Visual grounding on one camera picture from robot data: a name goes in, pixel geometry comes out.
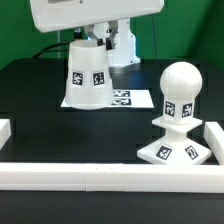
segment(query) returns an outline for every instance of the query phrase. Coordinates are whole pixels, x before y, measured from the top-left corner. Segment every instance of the white plastic frame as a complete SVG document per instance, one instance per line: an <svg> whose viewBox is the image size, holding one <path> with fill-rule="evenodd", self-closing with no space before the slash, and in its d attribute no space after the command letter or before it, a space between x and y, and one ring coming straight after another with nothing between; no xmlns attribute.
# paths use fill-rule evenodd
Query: white plastic frame
<svg viewBox="0 0 224 224"><path fill-rule="evenodd" d="M224 131L217 122L206 122L204 138L220 165L224 165Z"/></svg>
<svg viewBox="0 0 224 224"><path fill-rule="evenodd" d="M0 190L224 193L224 167L1 163Z"/></svg>

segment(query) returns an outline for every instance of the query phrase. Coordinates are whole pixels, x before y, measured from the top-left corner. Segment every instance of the green wall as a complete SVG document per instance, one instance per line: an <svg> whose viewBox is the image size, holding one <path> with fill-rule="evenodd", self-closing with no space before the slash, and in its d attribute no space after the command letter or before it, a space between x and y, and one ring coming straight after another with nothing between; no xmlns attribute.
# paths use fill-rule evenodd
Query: green wall
<svg viewBox="0 0 224 224"><path fill-rule="evenodd" d="M203 59L224 71L223 9L223 0L165 0L162 13L153 16L157 57ZM137 55L155 58L152 17L131 21L137 38ZM0 68L14 59L32 57L43 47L57 42L57 32L42 34L36 30L29 0L0 2L0 32ZM61 40L72 40L71 30L60 33ZM45 57L57 57L57 54Z"/></svg>

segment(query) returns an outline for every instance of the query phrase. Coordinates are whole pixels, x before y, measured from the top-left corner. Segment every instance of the black tabletop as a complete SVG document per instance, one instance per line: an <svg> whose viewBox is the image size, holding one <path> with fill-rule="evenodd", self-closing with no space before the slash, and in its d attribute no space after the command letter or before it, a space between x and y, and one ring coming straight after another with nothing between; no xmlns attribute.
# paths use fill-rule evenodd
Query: black tabletop
<svg viewBox="0 0 224 224"><path fill-rule="evenodd" d="M147 89L153 109L61 108L67 61L15 60L0 71L0 118L9 118L12 136L0 151L1 162L146 163L141 147L164 130L151 121L162 115L159 81L172 60L143 60L112 73L115 89ZM190 61L203 87L194 117L224 127L224 75L213 66ZM189 138L206 145L203 125ZM216 164L211 157L206 164ZM118 192L0 192L2 223L223 223L223 194Z"/></svg>

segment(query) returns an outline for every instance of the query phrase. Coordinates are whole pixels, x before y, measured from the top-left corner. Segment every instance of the white pawn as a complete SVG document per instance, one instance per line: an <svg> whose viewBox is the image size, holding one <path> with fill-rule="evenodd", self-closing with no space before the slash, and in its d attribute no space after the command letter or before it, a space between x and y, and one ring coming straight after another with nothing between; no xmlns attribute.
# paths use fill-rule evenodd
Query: white pawn
<svg viewBox="0 0 224 224"><path fill-rule="evenodd" d="M166 134L139 150L138 157L155 164L201 164L211 151L187 138L187 132L202 124L193 118L195 97L202 87L200 72L189 63L174 63L163 72L160 86L163 116L152 123L165 128Z"/></svg>
<svg viewBox="0 0 224 224"><path fill-rule="evenodd" d="M65 102L83 110L113 103L113 85L105 45L96 40L76 40L70 44Z"/></svg>
<svg viewBox="0 0 224 224"><path fill-rule="evenodd" d="M163 72L160 86L164 94L164 119L173 124L189 123L195 97L202 87L198 69L186 62L174 63Z"/></svg>

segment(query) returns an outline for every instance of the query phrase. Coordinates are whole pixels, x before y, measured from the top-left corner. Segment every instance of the sphere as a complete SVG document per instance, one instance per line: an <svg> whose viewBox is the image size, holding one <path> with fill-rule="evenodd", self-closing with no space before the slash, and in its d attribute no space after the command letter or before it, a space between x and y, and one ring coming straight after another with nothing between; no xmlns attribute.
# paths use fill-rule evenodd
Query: sphere
<svg viewBox="0 0 224 224"><path fill-rule="evenodd" d="M187 62L177 62L163 72L160 79L161 90L168 99L194 100L202 87L198 69Z"/></svg>

